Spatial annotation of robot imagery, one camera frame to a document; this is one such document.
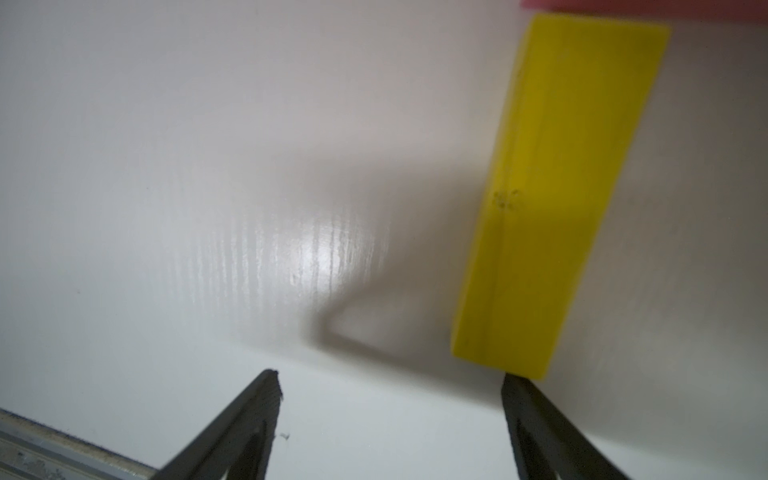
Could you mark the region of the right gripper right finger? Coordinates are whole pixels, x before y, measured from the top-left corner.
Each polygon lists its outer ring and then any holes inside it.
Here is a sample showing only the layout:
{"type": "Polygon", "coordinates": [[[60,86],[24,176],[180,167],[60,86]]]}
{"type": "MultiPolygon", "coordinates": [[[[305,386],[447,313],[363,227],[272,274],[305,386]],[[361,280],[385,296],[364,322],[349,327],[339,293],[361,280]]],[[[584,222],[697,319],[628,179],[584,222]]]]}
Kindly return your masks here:
{"type": "Polygon", "coordinates": [[[505,375],[501,401],[521,479],[628,479],[530,380],[505,375]]]}

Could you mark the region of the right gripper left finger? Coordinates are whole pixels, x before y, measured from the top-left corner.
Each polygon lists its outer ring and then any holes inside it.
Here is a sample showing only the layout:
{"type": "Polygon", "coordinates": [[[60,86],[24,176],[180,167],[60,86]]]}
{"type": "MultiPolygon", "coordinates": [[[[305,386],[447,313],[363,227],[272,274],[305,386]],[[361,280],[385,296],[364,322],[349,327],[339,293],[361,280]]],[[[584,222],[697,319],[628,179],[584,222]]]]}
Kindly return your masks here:
{"type": "Polygon", "coordinates": [[[262,371],[156,479],[264,479],[282,391],[278,372],[262,371]]]}

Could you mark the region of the long yellow-green block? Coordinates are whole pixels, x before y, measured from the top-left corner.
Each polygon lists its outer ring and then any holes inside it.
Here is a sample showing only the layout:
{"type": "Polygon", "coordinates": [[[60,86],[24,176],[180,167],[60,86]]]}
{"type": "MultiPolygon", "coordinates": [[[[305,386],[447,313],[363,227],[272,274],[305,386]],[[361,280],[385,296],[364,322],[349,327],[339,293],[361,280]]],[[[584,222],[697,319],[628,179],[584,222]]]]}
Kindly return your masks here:
{"type": "Polygon", "coordinates": [[[532,17],[458,300],[454,356],[544,377],[670,35],[660,23],[532,17]]]}

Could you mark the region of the pink block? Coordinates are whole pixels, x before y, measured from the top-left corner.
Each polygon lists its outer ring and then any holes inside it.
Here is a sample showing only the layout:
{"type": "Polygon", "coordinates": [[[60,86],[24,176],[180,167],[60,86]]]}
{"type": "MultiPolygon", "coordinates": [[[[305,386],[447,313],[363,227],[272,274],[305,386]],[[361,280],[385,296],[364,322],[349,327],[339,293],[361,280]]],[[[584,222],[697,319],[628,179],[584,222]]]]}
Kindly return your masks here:
{"type": "Polygon", "coordinates": [[[529,9],[685,20],[767,23],[763,0],[525,0],[529,9]]]}

